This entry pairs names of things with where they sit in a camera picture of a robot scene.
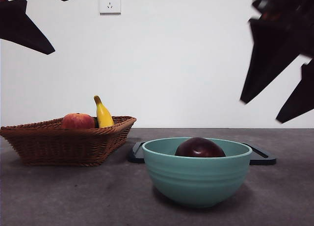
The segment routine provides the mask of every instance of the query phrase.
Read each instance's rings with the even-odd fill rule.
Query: dark red fruit
[[[211,140],[194,137],[182,142],[175,153],[176,156],[190,157],[223,157],[224,151]]]

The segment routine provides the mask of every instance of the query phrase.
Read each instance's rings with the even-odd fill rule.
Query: white wall
[[[300,80],[297,58],[249,104],[239,101],[253,42],[251,0],[27,0],[56,52],[1,40],[1,125],[95,115],[99,95],[134,127],[313,128],[314,111],[275,120]]]

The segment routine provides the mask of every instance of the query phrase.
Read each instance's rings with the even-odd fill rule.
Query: black tray
[[[132,163],[145,163],[144,161],[144,153],[142,149],[142,145],[145,142],[137,142],[133,148],[131,148],[128,161]],[[251,154],[250,165],[274,165],[276,163],[276,157],[272,154],[247,143],[243,143],[247,146],[250,146],[253,150]]]

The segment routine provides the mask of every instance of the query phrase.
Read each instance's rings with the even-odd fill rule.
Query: bowl
[[[188,207],[216,205],[232,196],[247,175],[252,149],[242,143],[206,138],[225,152],[225,157],[175,156],[180,143],[190,137],[145,142],[144,160],[153,185],[166,197]]]

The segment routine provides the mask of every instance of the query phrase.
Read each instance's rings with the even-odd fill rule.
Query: electrical socket
[[[121,14],[121,0],[99,0],[100,14]]]

